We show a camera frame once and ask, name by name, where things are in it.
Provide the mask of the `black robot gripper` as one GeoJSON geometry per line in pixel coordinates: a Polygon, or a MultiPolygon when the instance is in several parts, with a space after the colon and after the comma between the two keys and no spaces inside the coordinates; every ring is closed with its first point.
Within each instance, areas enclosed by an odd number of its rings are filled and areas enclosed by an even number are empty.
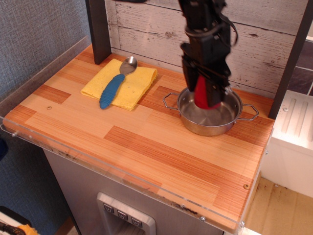
{"type": "Polygon", "coordinates": [[[181,44],[180,48],[187,87],[194,92],[202,75],[207,106],[218,106],[232,92],[228,81],[231,71],[225,61],[231,51],[230,25],[221,23],[210,30],[186,27],[185,33],[189,42],[181,44]]]}

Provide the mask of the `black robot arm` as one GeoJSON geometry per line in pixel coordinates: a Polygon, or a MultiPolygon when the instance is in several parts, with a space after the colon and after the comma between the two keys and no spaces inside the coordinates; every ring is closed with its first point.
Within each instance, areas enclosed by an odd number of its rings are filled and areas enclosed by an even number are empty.
{"type": "Polygon", "coordinates": [[[179,5],[189,38],[180,46],[187,87],[194,93],[198,107],[217,108],[228,92],[231,75],[225,60],[231,51],[233,24],[222,14],[226,3],[223,0],[181,0],[179,5]]]}

